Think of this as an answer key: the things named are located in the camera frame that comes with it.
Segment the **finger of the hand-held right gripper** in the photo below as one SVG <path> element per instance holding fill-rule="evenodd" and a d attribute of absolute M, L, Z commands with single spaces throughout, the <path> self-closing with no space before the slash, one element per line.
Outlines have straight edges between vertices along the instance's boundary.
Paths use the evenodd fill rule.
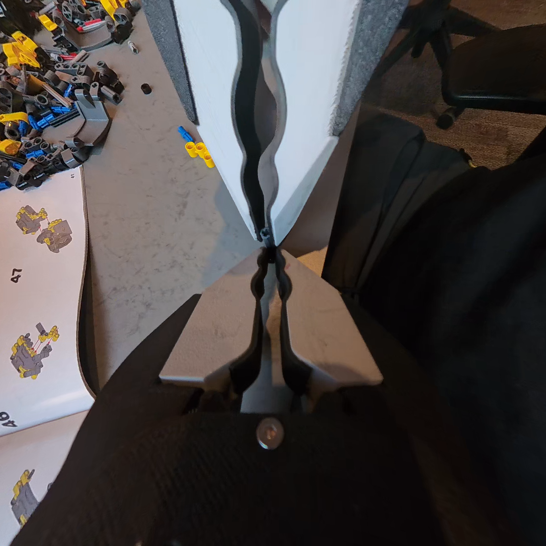
<path fill-rule="evenodd" d="M 235 121 L 235 89 L 243 60 L 241 22 L 230 1 L 174 1 L 196 125 L 235 205 L 258 240 L 243 190 L 247 148 Z"/>
<path fill-rule="evenodd" d="M 272 68 L 281 112 L 270 205 L 279 245 L 301 214 L 337 147 L 334 120 L 362 1 L 278 1 L 271 20 Z"/>

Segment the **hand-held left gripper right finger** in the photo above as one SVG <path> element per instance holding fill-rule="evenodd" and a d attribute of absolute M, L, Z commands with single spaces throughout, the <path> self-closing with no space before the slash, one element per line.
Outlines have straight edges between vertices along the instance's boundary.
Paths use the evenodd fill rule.
<path fill-rule="evenodd" d="M 338 290 L 284 250 L 276 252 L 283 379 L 296 394 L 383 382 Z"/>

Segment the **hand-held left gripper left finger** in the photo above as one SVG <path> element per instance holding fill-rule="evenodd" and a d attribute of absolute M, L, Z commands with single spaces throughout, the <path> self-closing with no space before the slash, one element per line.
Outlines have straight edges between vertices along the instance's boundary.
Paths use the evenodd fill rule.
<path fill-rule="evenodd" d="M 160 372 L 163 383 L 244 392 L 260 372 L 268 251 L 255 250 L 201 294 Z"/>

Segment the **person's dark clothing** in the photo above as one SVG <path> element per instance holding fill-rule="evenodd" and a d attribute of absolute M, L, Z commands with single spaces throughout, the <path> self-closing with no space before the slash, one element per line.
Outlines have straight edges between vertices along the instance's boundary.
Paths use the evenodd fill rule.
<path fill-rule="evenodd" d="M 490 170 L 363 109 L 323 278 L 413 355 L 517 536 L 545 545 L 545 129 Z"/>

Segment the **pile of toy brick parts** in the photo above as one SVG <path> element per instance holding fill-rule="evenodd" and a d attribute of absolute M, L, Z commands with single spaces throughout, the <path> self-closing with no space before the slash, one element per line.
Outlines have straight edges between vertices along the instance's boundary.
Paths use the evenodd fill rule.
<path fill-rule="evenodd" d="M 92 51 L 123 44 L 139 1 L 1 1 L 1 190 L 39 187 L 101 145 L 125 86 Z"/>

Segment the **black office chair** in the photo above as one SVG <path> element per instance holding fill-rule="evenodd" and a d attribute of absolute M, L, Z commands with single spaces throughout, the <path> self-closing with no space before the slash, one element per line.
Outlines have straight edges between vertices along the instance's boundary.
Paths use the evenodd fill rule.
<path fill-rule="evenodd" d="M 545 25 L 501 30 L 450 4 L 407 7 L 398 27 L 407 34 L 373 76 L 384 76 L 407 52 L 418 58 L 430 44 L 449 106 L 437 118 L 440 129 L 449 129 L 466 109 L 545 115 Z"/>

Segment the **white building instruction booklet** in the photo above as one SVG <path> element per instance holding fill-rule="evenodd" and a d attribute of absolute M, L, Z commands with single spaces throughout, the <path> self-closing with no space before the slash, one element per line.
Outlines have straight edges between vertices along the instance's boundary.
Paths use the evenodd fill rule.
<path fill-rule="evenodd" d="M 1 192 L 1 545 L 56 479 L 94 395 L 78 351 L 83 167 Z"/>

